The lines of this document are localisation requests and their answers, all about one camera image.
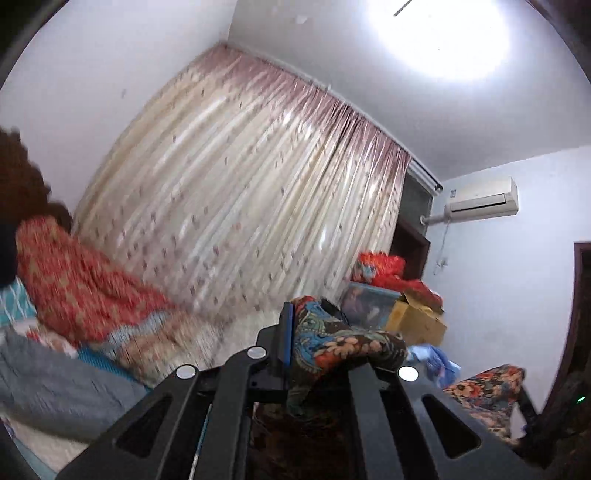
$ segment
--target ceiling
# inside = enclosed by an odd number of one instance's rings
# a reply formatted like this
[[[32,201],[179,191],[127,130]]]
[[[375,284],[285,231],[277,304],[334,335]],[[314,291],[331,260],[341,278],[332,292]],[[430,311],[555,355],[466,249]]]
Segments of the ceiling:
[[[400,4],[238,0],[229,41],[329,86],[440,180],[591,144],[591,84],[525,0]]]

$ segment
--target air conditioner pipe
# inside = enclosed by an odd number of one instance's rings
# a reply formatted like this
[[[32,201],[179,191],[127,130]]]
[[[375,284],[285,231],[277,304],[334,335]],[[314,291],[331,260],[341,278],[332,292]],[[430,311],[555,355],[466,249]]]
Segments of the air conditioner pipe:
[[[433,225],[434,223],[441,223],[445,222],[446,220],[450,219],[450,215],[447,212],[442,213],[441,215],[432,215],[429,217],[425,217],[421,215],[421,225]]]

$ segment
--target floral cushion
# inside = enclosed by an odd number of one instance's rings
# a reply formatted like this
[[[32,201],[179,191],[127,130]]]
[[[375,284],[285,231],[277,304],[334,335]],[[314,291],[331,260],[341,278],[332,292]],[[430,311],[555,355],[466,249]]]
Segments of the floral cushion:
[[[398,333],[352,329],[326,313],[314,297],[292,300],[295,305],[295,335],[287,408],[304,414],[300,405],[314,383],[343,361],[367,356],[383,367],[396,369],[407,350]]]
[[[292,303],[296,327],[287,403],[256,408],[249,456],[255,469],[274,479],[346,479],[349,463],[342,412],[321,403],[311,389],[322,376],[356,356],[398,368],[406,347],[402,337],[392,332],[351,329],[313,297]]]
[[[502,365],[458,382],[443,391],[504,442],[511,440],[511,413],[525,378],[525,370]]]

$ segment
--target pillow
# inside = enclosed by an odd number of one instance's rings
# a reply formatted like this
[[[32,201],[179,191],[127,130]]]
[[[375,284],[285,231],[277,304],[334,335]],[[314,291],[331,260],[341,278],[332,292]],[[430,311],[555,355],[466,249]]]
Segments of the pillow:
[[[511,414],[517,402],[525,370],[501,365],[444,388],[468,413],[480,420],[492,433],[510,445]]]
[[[36,316],[37,311],[18,277],[0,290],[0,327]]]

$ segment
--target curtain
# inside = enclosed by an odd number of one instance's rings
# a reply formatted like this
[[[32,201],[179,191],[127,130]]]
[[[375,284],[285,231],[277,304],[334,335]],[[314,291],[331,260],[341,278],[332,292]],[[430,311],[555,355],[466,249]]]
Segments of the curtain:
[[[74,231],[227,325],[337,300],[359,251],[389,250],[409,161],[351,107],[221,45],[117,140]]]

